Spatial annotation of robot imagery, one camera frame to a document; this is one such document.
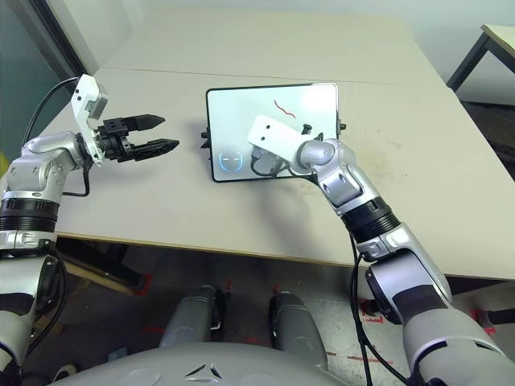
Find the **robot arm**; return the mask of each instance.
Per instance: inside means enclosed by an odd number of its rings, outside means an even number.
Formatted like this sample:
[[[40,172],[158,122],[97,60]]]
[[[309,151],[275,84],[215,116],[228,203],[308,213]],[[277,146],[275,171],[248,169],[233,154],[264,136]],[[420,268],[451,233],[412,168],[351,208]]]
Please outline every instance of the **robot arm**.
[[[52,251],[57,235],[57,213],[64,183],[73,170],[87,173],[105,159],[136,161],[165,154],[179,141],[160,139],[135,146],[127,135],[152,129],[164,119],[153,115],[104,121],[93,129],[107,96],[91,76],[83,75],[72,95],[80,133],[57,133],[30,140],[6,173],[7,189],[0,204],[0,374],[21,365],[37,314],[56,303],[65,268]]]
[[[315,141],[264,116],[255,119],[248,140],[297,172],[314,174],[363,259],[372,263],[366,280],[383,315],[403,326],[412,373],[430,384],[512,384],[515,364],[477,323],[451,305],[446,278],[347,146],[336,139]]]

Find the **gray floor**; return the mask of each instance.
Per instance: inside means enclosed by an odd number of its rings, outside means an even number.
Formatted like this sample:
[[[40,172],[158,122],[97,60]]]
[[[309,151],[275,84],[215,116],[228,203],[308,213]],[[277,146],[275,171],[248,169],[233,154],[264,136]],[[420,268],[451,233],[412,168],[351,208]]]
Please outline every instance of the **gray floor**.
[[[515,146],[515,112],[476,105],[465,107],[515,176],[506,147]],[[108,354],[120,347],[127,347],[130,353],[156,347],[159,331],[166,326],[181,297],[190,289],[212,284],[223,290],[230,287],[232,293],[225,341],[269,346],[268,301],[274,288],[289,290],[299,295],[312,312],[326,350],[331,353],[331,372],[350,384],[365,384],[348,307],[348,269],[136,246],[129,248],[124,262],[152,275],[150,292],[129,297],[85,283],[85,287],[71,295],[60,320],[65,331],[43,341],[26,361],[26,371],[50,376],[66,363],[84,370],[104,363]],[[515,307],[514,294],[515,282],[506,282],[458,295],[456,305],[466,312],[475,308],[510,308]],[[407,374],[400,328],[383,320],[367,321],[365,329],[379,352]],[[514,337],[515,324],[498,327],[493,336],[512,359]],[[399,384],[379,363],[371,363],[371,369],[376,385]]]

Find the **metal table leg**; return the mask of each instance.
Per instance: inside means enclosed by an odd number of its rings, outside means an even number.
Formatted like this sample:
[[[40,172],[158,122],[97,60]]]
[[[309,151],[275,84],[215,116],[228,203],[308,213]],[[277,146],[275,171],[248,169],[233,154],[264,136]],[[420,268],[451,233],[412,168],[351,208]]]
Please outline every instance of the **metal table leg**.
[[[486,54],[486,43],[489,40],[490,38],[488,35],[483,32],[476,44],[474,44],[470,52],[465,56],[463,62],[461,62],[454,74],[452,74],[447,81],[447,87],[452,89],[452,91],[456,91],[461,86],[479,61],[483,58],[484,54]]]
[[[141,290],[146,284],[143,275],[114,261],[82,240],[59,237],[56,247],[68,255],[69,260],[76,265],[107,276],[110,280],[121,283],[131,290]]]

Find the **whiteboard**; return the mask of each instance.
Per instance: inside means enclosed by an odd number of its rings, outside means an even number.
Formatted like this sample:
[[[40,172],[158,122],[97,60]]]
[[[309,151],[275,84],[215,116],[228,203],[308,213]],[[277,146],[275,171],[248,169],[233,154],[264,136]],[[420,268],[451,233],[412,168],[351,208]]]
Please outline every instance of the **whiteboard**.
[[[264,179],[250,169],[253,146],[247,134],[257,115],[266,115],[302,133],[336,138],[340,126],[338,86],[333,83],[211,88],[206,92],[208,136],[211,140],[212,178],[217,182]],[[261,172],[275,164],[271,154],[256,162]],[[290,176],[287,170],[279,178]]]

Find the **red marker drawing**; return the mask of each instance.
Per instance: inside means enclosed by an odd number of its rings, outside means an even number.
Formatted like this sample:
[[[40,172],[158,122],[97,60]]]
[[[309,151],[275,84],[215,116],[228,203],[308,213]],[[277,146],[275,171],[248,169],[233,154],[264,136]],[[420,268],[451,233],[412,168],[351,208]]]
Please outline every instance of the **red marker drawing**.
[[[281,110],[283,113],[285,113],[286,115],[291,115],[294,119],[296,119],[295,117],[295,114],[293,113],[290,113],[289,111],[286,111],[285,109],[283,109],[281,106],[278,105],[277,101],[274,100],[274,103],[275,103],[275,107],[277,107],[279,110]]]

